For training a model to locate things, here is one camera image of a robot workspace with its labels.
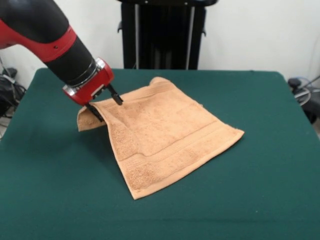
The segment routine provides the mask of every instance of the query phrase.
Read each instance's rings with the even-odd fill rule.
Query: green tablecloth
[[[79,133],[80,107],[41,69],[0,144],[1,240],[320,239],[320,143],[280,74],[114,73],[121,94],[165,77],[245,136],[135,201],[106,128]]]

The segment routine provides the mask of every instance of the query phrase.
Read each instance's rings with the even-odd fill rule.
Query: orange towel
[[[185,177],[244,134],[161,77],[121,97],[122,106],[112,99],[92,103],[105,122],[84,107],[77,123],[79,131],[107,124],[115,159],[135,200]]]

